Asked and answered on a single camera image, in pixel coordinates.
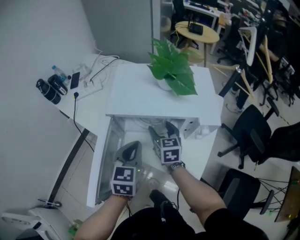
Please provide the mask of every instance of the person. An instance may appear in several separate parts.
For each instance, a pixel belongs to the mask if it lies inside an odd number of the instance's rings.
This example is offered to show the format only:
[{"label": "person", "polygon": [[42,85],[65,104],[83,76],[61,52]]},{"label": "person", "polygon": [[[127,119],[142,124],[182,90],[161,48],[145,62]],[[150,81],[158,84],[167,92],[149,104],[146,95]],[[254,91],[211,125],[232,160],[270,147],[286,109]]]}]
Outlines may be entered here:
[{"label": "person", "polygon": [[[175,163],[168,169],[206,232],[196,234],[170,201],[158,190],[152,190],[150,199],[154,202],[154,207],[142,209],[124,220],[116,228],[112,240],[268,239],[261,229],[233,215],[219,194],[194,178],[183,163]],[[112,195],[81,225],[74,239],[108,239],[127,202],[128,199],[123,196]]]},{"label": "person", "polygon": [[[268,53],[271,60],[271,65],[273,69],[279,68],[279,64],[281,61],[281,58],[284,56],[284,54],[287,51],[287,38],[286,38],[286,25],[284,22],[280,22],[278,20],[286,20],[286,18],[283,16],[284,14],[276,10],[274,13],[273,20],[275,21],[273,24],[273,29],[270,30],[267,34],[268,37]],[[259,46],[260,51],[258,51],[258,54],[262,61],[264,62],[264,65],[267,66],[265,55],[264,55],[264,47],[263,45]],[[253,88],[253,91],[255,91],[258,87],[258,85],[266,79],[267,75],[264,71],[264,69],[261,66],[260,61],[258,60],[258,57],[255,55],[253,65],[249,67],[248,71],[245,71],[247,81],[249,85],[251,85],[256,79],[259,81],[258,84],[256,84]],[[243,87],[246,88],[245,83],[243,82],[242,78],[240,77],[237,83]],[[248,99],[249,95],[245,93],[244,91],[240,90],[238,94],[238,90],[240,88],[234,84],[233,87],[230,90],[231,95],[233,95],[236,98],[236,104],[226,104],[226,108],[228,111],[232,113],[240,114],[244,110],[244,104],[246,100]]]}]

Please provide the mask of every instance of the tile floor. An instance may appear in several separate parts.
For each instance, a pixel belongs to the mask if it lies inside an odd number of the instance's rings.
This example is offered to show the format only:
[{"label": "tile floor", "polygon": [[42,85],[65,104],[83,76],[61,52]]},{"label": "tile floor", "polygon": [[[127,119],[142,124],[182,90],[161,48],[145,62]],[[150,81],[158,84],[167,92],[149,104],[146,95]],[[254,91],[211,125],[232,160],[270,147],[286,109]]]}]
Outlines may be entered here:
[{"label": "tile floor", "polygon": [[[200,51],[203,51],[203,46],[201,44],[199,44],[199,46]],[[207,66],[210,67],[210,63],[216,63],[217,58],[217,53],[214,53],[214,55],[208,54]],[[226,82],[228,78],[213,69],[210,69],[210,73],[214,82],[216,93],[219,93],[219,91],[222,89],[222,82]],[[258,104],[262,100],[262,90],[258,89],[254,93],[254,95],[256,100],[252,100],[249,98],[246,102],[245,107],[249,106],[250,104],[254,104],[258,107],[258,109],[260,109],[262,113],[265,114],[268,111],[268,107],[260,107]],[[224,104],[234,102],[235,99],[230,94],[227,94],[225,96]],[[295,101],[294,105],[288,107],[287,99],[283,96],[280,96],[279,100],[276,102],[276,105],[279,108],[280,115],[290,124],[299,121],[300,101],[298,99]],[[227,124],[229,127],[232,127],[238,117],[239,116],[237,114],[230,113],[225,106],[223,107],[221,115],[223,123]],[[272,130],[278,127],[287,126],[287,123],[282,118],[276,117],[275,115],[270,117],[268,123]],[[92,147],[95,147],[96,140],[97,137],[90,133],[88,136],[88,141],[91,143]],[[217,156],[218,151],[228,148],[232,145],[232,143],[233,140],[223,129],[217,130],[217,137],[215,139],[209,160],[207,162],[206,168],[202,176],[216,189],[220,186],[228,168],[237,169],[238,167],[238,152],[231,152],[222,158],[219,158]],[[61,201],[63,205],[60,210],[66,215],[66,217],[70,221],[73,221],[74,219],[80,219],[84,221],[92,213],[94,213],[101,207],[101,205],[99,205],[96,208],[92,209],[86,206],[86,196],[92,157],[92,150],[88,147],[87,143],[84,142],[81,148],[79,149],[75,159],[73,160],[70,169],[68,170],[56,196],[56,200]],[[283,161],[274,158],[269,159],[266,163],[259,166],[254,171],[253,162],[249,158],[246,158],[245,168],[242,171],[255,177],[286,181],[289,179],[289,174],[292,165],[293,164],[288,161]],[[161,172],[154,168],[146,167],[144,174],[142,175],[141,186],[135,198],[130,203],[132,213],[143,209],[146,205],[152,205],[151,200],[148,197],[150,193],[148,188],[150,178],[157,179],[160,182],[161,191],[169,198],[171,202],[176,202],[176,194],[178,187],[174,183],[171,176],[161,174]],[[266,195],[267,190],[261,187],[257,200],[265,198]],[[283,196],[278,195],[278,198],[281,200],[283,199]],[[179,196],[179,206],[179,212],[183,216],[185,221],[190,226],[192,226],[196,232],[204,231],[204,228],[200,224],[197,216],[189,211],[189,206],[187,205],[181,193]],[[124,209],[124,211],[119,217],[117,225],[120,224],[127,217],[128,210]],[[247,216],[245,217],[245,220],[263,229],[270,240],[282,239],[282,237],[285,235],[286,225],[288,224],[288,222],[274,223],[275,218],[275,213],[266,213],[264,215],[259,215],[258,210],[250,210]]]}]

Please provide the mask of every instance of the black chair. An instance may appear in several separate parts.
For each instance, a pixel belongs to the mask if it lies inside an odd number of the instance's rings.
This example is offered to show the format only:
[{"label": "black chair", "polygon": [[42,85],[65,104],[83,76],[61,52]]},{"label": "black chair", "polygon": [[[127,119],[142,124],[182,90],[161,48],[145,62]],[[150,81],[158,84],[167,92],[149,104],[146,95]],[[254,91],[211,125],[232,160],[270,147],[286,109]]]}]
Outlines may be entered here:
[{"label": "black chair", "polygon": [[[175,13],[172,16],[171,31],[175,31],[176,23],[179,23],[179,22],[182,22],[182,21],[186,20],[186,19],[184,19],[186,10],[184,8],[183,1],[182,0],[173,0],[173,5],[174,5]],[[178,43],[178,46],[179,46],[187,38],[180,35],[180,34],[178,34],[178,35],[181,38],[181,40]],[[171,34],[170,40],[172,40],[172,38],[174,36],[177,37],[177,34],[176,33]],[[194,40],[192,41],[192,43],[196,45],[197,49],[199,49],[199,45]]]},{"label": "black chair", "polygon": [[232,17],[231,21],[229,34],[224,40],[225,46],[217,50],[217,53],[223,53],[225,56],[219,58],[217,63],[221,63],[221,60],[230,60],[233,64],[240,64],[245,58],[243,50],[236,47],[241,40],[238,32],[240,19]]},{"label": "black chair", "polygon": [[223,152],[219,152],[217,154],[218,157],[222,157],[237,147],[240,147],[239,169],[244,168],[244,158],[246,155],[249,155],[253,162],[262,159],[271,137],[271,129],[267,120],[273,113],[279,116],[279,110],[273,100],[270,97],[268,97],[267,100],[271,105],[271,109],[265,117],[263,117],[261,112],[254,105],[250,105],[241,114],[232,130],[226,124],[222,123],[221,128],[225,128],[235,138],[237,144]]},{"label": "black chair", "polygon": [[[200,181],[209,185],[202,178]],[[231,168],[227,171],[217,192],[223,199],[227,209],[243,219],[251,208],[261,208],[261,215],[268,209],[274,196],[274,190],[269,192],[265,202],[254,203],[260,185],[261,183],[257,178]]]}]

